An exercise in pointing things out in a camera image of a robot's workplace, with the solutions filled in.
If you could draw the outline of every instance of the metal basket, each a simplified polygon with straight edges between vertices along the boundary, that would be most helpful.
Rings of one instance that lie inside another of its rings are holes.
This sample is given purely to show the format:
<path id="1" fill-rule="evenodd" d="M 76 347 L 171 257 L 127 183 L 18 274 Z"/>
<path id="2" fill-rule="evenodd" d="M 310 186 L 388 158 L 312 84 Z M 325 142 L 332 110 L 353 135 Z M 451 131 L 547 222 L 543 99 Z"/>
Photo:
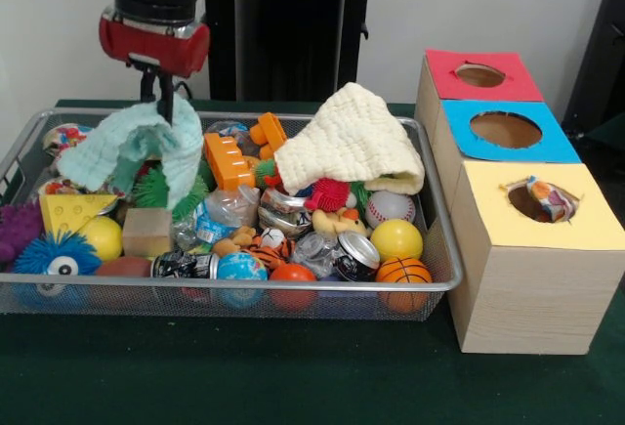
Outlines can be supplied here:
<path id="1" fill-rule="evenodd" d="M 73 122 L 96 126 L 111 109 L 48 110 L 33 116 L 0 163 L 0 198 L 26 201 L 52 177 L 52 162 L 41 147 L 43 135 Z M 237 120 L 248 126 L 260 114 L 200 112 L 202 126 Z M 279 115 L 293 137 L 311 120 L 307 115 Z M 420 152 L 426 184 L 415 197 L 416 225 L 424 236 L 422 260 L 434 283 L 273 282 L 123 278 L 105 276 L 28 276 L 0 274 L 0 312 L 76 315 L 202 316 L 299 319 L 425 320 L 444 292 L 463 274 L 454 232 L 443 202 L 438 173 L 425 129 L 413 119 L 399 121 Z M 412 305 L 403 314 L 391 305 Z"/>

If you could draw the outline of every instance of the orange building block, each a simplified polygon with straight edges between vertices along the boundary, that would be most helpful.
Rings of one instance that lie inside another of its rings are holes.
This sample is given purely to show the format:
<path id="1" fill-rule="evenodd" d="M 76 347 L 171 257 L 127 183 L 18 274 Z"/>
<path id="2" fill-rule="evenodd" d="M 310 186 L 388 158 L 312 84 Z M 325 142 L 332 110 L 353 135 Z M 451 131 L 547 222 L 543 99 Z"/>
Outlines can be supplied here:
<path id="1" fill-rule="evenodd" d="M 234 138 L 205 134 L 204 153 L 219 189 L 236 191 L 242 184 L 256 186 L 254 174 Z"/>
<path id="2" fill-rule="evenodd" d="M 261 146 L 261 159 L 273 158 L 273 154 L 286 142 L 286 134 L 280 120 L 271 112 L 258 118 L 258 124 L 250 129 L 252 142 Z"/>

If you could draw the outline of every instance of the yellow duck toy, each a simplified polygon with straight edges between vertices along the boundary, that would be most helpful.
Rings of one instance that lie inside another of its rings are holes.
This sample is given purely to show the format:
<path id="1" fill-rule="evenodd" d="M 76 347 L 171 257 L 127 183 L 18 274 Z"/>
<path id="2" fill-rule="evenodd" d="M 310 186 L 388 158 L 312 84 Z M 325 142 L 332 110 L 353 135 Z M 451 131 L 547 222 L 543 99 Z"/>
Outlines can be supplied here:
<path id="1" fill-rule="evenodd" d="M 341 208 L 335 213 L 326 213 L 315 210 L 312 213 L 312 227 L 323 236 L 332 237 L 342 232 L 357 232 L 368 236 L 369 231 L 359 219 L 358 211 L 354 208 Z"/>

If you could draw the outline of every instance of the white wall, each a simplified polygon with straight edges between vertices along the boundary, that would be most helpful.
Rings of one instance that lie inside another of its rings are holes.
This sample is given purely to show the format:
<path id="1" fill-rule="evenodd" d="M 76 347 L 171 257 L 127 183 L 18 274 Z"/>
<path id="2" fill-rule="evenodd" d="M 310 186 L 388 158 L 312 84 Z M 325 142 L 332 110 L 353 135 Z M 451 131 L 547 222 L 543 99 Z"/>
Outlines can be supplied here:
<path id="1" fill-rule="evenodd" d="M 136 98 L 139 74 L 108 59 L 98 19 L 112 0 L 0 0 L 0 157 L 58 98 Z M 369 0 L 359 81 L 414 102 L 427 47 L 521 52 L 562 115 L 600 0 Z M 206 73 L 191 86 L 208 94 Z"/>

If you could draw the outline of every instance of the red box lid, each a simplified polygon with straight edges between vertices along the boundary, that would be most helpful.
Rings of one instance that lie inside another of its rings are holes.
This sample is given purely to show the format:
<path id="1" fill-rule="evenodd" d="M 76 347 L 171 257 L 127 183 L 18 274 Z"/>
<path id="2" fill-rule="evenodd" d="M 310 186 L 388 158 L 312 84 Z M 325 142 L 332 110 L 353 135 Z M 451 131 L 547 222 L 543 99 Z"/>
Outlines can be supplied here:
<path id="1" fill-rule="evenodd" d="M 517 53 L 428 49 L 426 58 L 442 100 L 544 102 Z"/>

